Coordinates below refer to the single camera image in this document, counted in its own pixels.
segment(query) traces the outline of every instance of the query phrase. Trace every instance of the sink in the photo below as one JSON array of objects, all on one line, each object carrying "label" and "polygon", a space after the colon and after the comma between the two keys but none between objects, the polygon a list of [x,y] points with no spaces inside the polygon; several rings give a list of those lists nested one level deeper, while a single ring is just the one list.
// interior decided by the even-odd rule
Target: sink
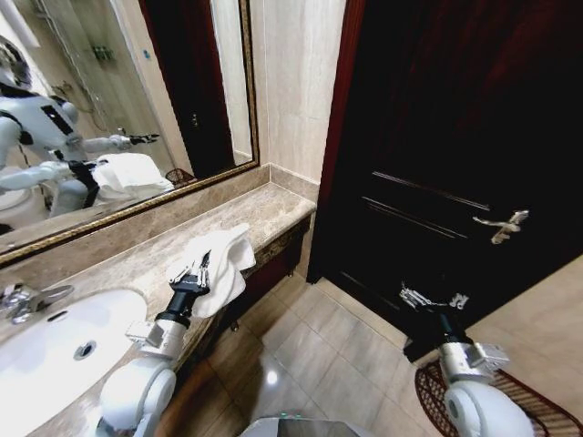
[{"label": "sink", "polygon": [[27,435],[99,381],[131,346],[124,335],[144,320],[133,290],[100,292],[55,310],[0,346],[0,427]]}]

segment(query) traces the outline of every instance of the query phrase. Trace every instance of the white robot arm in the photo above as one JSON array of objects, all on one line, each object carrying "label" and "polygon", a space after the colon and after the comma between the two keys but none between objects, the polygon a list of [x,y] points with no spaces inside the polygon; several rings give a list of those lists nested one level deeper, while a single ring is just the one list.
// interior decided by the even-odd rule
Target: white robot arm
[{"label": "white robot arm", "polygon": [[444,308],[405,285],[401,298],[415,310],[424,309],[438,320],[441,370],[448,385],[445,407],[461,437],[534,437],[525,413],[503,392],[489,385],[494,371],[509,362],[502,349],[476,343],[457,326]]},{"label": "white robot arm", "polygon": [[104,152],[106,150],[128,150],[140,143],[153,143],[158,139],[158,134],[149,135],[112,135],[111,137],[90,138],[83,141],[83,149],[88,153]]},{"label": "white robot arm", "polygon": [[482,382],[457,381],[445,392],[445,407],[460,437],[533,437],[525,413],[503,392]]},{"label": "white robot arm", "polygon": [[0,195],[6,191],[31,188],[48,180],[59,180],[71,176],[73,176],[73,172],[65,162],[41,162],[38,166],[1,176]]},{"label": "white robot arm", "polygon": [[12,118],[0,117],[0,170],[6,166],[10,148],[20,140],[21,128]]},{"label": "white robot arm", "polygon": [[99,398],[102,420],[97,435],[133,432],[134,437],[153,437],[174,392],[176,375],[171,365],[182,352],[192,306],[196,298],[210,292],[209,259],[210,252],[203,257],[198,276],[179,266],[180,273],[169,282],[174,295],[167,308],[155,321],[129,327],[126,336],[146,356],[117,369],[106,381]]}]

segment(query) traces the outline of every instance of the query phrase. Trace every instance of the faucet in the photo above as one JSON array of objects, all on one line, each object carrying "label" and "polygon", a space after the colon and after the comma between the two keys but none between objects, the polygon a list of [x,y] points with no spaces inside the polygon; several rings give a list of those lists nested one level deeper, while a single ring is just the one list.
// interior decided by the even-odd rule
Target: faucet
[{"label": "faucet", "polygon": [[12,284],[0,295],[0,314],[4,313],[17,325],[27,321],[33,313],[68,296],[73,290],[72,285],[37,291],[23,283]]}]

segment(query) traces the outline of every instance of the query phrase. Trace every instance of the folded towel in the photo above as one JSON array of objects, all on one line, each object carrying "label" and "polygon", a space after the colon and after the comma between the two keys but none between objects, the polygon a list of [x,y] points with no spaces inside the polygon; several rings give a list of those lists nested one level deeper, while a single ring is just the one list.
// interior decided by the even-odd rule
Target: folded towel
[{"label": "folded towel", "polygon": [[150,198],[174,188],[160,175],[156,164],[141,153],[117,153],[99,157],[93,179],[101,198]]},{"label": "folded towel", "polygon": [[210,251],[210,292],[195,300],[193,317],[205,318],[216,314],[245,290],[245,279],[240,271],[255,265],[248,230],[249,224],[241,223],[229,230],[216,230],[196,237],[187,244],[182,260],[168,268],[169,280],[186,265],[191,265],[191,272],[197,274],[202,259]]}]

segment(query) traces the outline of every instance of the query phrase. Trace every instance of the door handle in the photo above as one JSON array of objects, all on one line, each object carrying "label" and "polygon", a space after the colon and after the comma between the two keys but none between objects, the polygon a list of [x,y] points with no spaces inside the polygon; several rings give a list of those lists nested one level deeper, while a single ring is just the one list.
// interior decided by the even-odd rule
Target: door handle
[{"label": "door handle", "polygon": [[512,232],[520,232],[520,223],[528,218],[528,210],[524,209],[522,211],[514,211],[512,217],[509,221],[490,221],[484,220],[483,218],[473,217],[474,221],[477,221],[481,225],[494,226],[500,228],[496,234],[490,239],[492,244],[500,244],[510,239],[510,234]]}]

